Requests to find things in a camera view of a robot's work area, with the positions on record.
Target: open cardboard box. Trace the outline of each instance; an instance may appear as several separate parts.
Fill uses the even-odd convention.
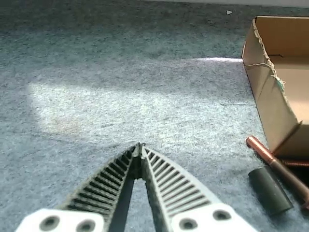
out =
[[[242,58],[268,147],[309,160],[309,18],[256,17]]]

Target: copper rod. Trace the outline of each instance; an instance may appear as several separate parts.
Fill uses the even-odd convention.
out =
[[[288,167],[302,167],[309,168],[309,161],[298,161],[298,160],[290,160],[290,159],[281,159],[281,162]]]
[[[266,162],[292,189],[305,201],[303,207],[309,209],[309,188],[298,179],[280,160],[268,150],[257,138],[249,136],[247,146],[251,147],[258,156]]]

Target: mounting hole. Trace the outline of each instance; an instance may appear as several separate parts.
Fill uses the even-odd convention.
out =
[[[95,226],[96,224],[93,220],[85,220],[78,224],[76,232],[92,232]]]
[[[190,218],[184,218],[180,221],[179,227],[184,231],[192,230],[197,227],[197,222]]]
[[[229,220],[231,218],[231,215],[224,210],[217,210],[213,213],[213,218],[217,221],[224,221]]]
[[[60,218],[58,216],[49,216],[40,223],[40,229],[42,231],[52,231],[58,226]]]

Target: carpet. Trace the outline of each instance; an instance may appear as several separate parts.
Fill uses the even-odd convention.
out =
[[[136,142],[192,173],[259,231],[309,229],[268,217],[248,182],[265,137],[243,68],[256,15],[308,9],[120,0],[1,1],[0,230],[54,207]],[[126,232],[155,231],[136,181]]]

